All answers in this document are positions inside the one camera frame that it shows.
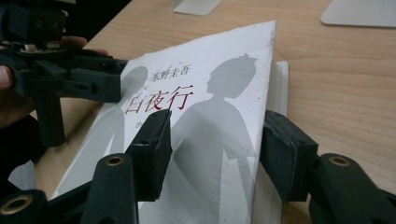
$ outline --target white object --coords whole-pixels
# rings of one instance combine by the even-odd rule
[[[396,27],[396,1],[333,0],[320,20],[330,25]]]
[[[173,10],[179,13],[205,16],[209,14],[221,0],[174,0]]]
[[[270,76],[286,90],[271,94],[287,99],[287,64],[272,63],[275,33],[274,21],[259,23],[129,61],[122,99],[104,104],[55,196],[90,181],[97,161],[125,151],[149,114],[170,108],[172,159],[160,199],[139,204],[140,223],[280,223],[281,201],[259,165]],[[272,105],[285,113],[285,102]]]

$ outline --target book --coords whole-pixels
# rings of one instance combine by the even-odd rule
[[[149,114],[169,108],[172,158],[160,199],[139,203],[140,223],[252,223],[270,77],[287,99],[275,39],[269,21],[129,61],[121,100],[103,105],[54,196],[90,181],[102,157],[124,152]],[[283,103],[270,106],[286,113],[285,92],[274,93]],[[269,180],[261,188],[276,195]]]

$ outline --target finger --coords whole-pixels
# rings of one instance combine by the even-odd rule
[[[0,91],[0,129],[23,119],[34,109],[32,101],[18,95],[15,91]]]
[[[11,70],[8,67],[0,66],[0,91],[6,90],[12,86],[13,78]]]
[[[84,37],[79,36],[63,36],[59,45],[67,49],[82,49],[88,41]]]
[[[0,49],[6,49],[9,46],[10,43],[8,41],[0,41]]]

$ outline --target book cover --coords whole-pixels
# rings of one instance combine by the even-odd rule
[[[140,223],[251,223],[275,33],[274,21],[253,24],[129,61],[120,102],[104,104],[55,196],[90,181],[97,161],[170,108],[172,158],[160,199],[139,204]]]

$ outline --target gray silhouette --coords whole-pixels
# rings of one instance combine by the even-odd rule
[[[85,147],[58,188],[59,194],[90,181],[96,163],[105,156],[110,143],[110,154],[123,152],[125,122],[121,106],[143,87],[147,78],[148,69],[143,66],[136,67],[125,76],[121,82],[121,100],[114,105],[104,105],[103,109],[108,112],[91,126]]]
[[[213,96],[189,107],[172,127],[174,153],[163,192],[159,201],[143,203],[140,223],[219,223],[224,152],[228,160],[237,160],[246,197],[240,203],[247,204],[250,221],[254,178],[247,157],[256,154],[241,114],[225,98],[236,98],[245,90],[256,74],[255,61],[245,54],[211,72],[207,92]]]

